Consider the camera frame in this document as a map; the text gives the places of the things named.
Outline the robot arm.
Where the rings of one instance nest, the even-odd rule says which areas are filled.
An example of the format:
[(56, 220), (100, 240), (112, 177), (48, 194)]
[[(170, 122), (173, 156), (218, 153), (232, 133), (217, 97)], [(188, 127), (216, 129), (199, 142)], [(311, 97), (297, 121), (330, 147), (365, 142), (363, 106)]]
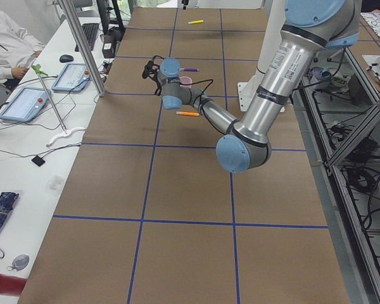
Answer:
[(204, 116), (223, 135), (216, 145), (220, 165), (228, 172), (244, 172), (269, 160), (272, 148), (267, 133), (314, 56), (323, 49), (356, 43), (361, 6), (361, 1), (274, 1), (271, 10), (285, 15), (281, 41), (242, 119), (201, 89), (182, 86), (175, 58), (165, 58), (160, 65), (149, 61), (142, 76), (157, 83), (156, 94), (164, 108), (189, 105)]

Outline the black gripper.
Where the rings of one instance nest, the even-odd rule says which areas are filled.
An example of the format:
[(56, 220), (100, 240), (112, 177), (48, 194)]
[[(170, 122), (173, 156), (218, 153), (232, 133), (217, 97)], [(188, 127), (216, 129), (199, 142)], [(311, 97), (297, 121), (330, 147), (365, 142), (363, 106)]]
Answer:
[(156, 82), (156, 90), (155, 95), (160, 96), (162, 94), (162, 86), (163, 86), (163, 79), (159, 78), (157, 75), (155, 76), (155, 82)]

